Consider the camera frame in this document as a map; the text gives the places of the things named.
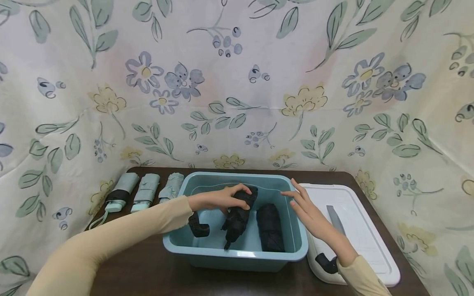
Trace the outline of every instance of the left hand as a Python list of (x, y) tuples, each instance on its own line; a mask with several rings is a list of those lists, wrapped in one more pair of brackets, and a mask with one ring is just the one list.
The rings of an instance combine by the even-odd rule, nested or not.
[(233, 206), (249, 210), (250, 207), (245, 201), (233, 198), (233, 195), (241, 190), (248, 194), (252, 194), (247, 186), (244, 184), (238, 184), (233, 187), (225, 187), (222, 190), (203, 192), (190, 196), (188, 197), (189, 206), (193, 212), (203, 209), (213, 210), (219, 208), (224, 215), (227, 215), (228, 208)]

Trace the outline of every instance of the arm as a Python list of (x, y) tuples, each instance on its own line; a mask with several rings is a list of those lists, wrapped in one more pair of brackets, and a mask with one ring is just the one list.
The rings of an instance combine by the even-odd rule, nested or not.
[(101, 263), (147, 237), (185, 226), (193, 212), (239, 206), (232, 196), (250, 190), (240, 184), (220, 191), (178, 197), (149, 209), (112, 220), (67, 240), (47, 260), (27, 296), (88, 296)]
[(294, 179), (292, 184), (299, 192), (287, 191), (282, 194), (295, 199), (290, 205), (301, 222), (314, 237), (323, 240), (336, 253), (339, 273), (355, 295), (390, 296), (387, 287), (379, 280), (367, 261), (357, 254), (347, 237), (337, 231), (311, 202), (306, 189)]

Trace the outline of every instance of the right hand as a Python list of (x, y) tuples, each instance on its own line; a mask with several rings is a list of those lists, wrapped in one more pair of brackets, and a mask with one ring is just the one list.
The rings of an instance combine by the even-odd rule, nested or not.
[(334, 231), (337, 232), (337, 230), (311, 202), (306, 189), (294, 179), (292, 179), (292, 184), (297, 191), (285, 191), (282, 192), (282, 195), (295, 199), (290, 202), (290, 205), (298, 218), (314, 237), (326, 242), (327, 239), (334, 234)]

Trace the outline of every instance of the white plastic lid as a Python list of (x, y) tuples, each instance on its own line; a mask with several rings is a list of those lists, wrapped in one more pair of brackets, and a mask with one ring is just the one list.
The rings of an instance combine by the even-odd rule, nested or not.
[[(331, 220), (327, 206), (334, 207), (347, 238), (357, 253), (370, 264), (379, 279), (387, 287), (398, 284), (400, 282), (398, 266), (356, 193), (343, 185), (301, 185), (306, 188), (311, 201), (329, 221)], [(313, 273), (326, 283), (346, 285), (341, 275), (325, 272), (315, 261), (316, 256), (320, 253), (324, 253), (328, 260), (332, 260), (336, 254), (325, 242), (315, 238), (308, 231), (307, 236), (309, 243), (307, 257)]]

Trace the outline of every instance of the black folded umbrella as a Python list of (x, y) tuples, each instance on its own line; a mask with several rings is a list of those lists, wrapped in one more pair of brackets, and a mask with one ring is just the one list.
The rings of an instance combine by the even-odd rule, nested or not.
[(224, 246), (225, 250), (228, 250), (230, 244), (235, 242), (239, 236), (241, 236), (247, 228), (248, 218), (250, 210), (252, 209), (255, 200), (258, 196), (258, 189), (256, 187), (248, 186), (252, 194), (248, 194), (245, 191), (238, 191), (234, 194), (235, 198), (245, 201), (250, 207), (248, 210), (244, 210), (241, 207), (231, 207), (227, 218), (222, 226), (222, 230), (227, 230), (226, 240), (227, 243)]
[(278, 209), (274, 204), (266, 204), (258, 209), (257, 225), (262, 243), (262, 251), (285, 252), (282, 223)]

